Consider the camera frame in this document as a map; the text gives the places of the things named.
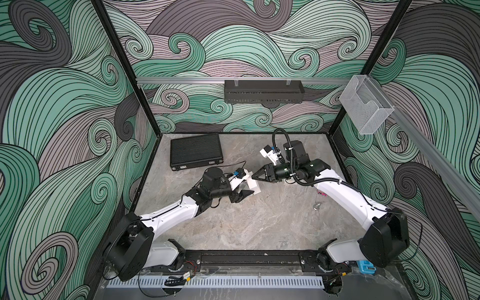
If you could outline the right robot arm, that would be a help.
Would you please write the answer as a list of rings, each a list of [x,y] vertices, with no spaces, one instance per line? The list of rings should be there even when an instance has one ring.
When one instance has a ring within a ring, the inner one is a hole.
[[[267,183],[293,180],[299,186],[312,187],[337,202],[365,230],[357,239],[336,239],[321,246],[317,253],[320,268],[333,270],[348,261],[368,261],[384,268],[410,247],[408,218],[398,208],[388,208],[364,195],[345,181],[321,159],[310,159],[300,141],[293,141],[283,129],[275,129],[272,137],[284,135],[286,143],[276,141],[261,150],[271,162],[252,177]]]

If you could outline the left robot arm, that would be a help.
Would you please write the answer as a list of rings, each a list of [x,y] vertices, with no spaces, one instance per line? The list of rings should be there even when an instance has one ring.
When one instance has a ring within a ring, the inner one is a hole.
[[[173,204],[141,216],[133,212],[123,216],[106,241],[103,260],[110,266],[113,277],[121,281],[128,281],[153,266],[180,270],[185,249],[174,239],[157,243],[162,234],[212,208],[215,199],[227,197],[232,203],[239,203],[260,191],[253,173],[246,169],[227,176],[222,169],[210,167]]]

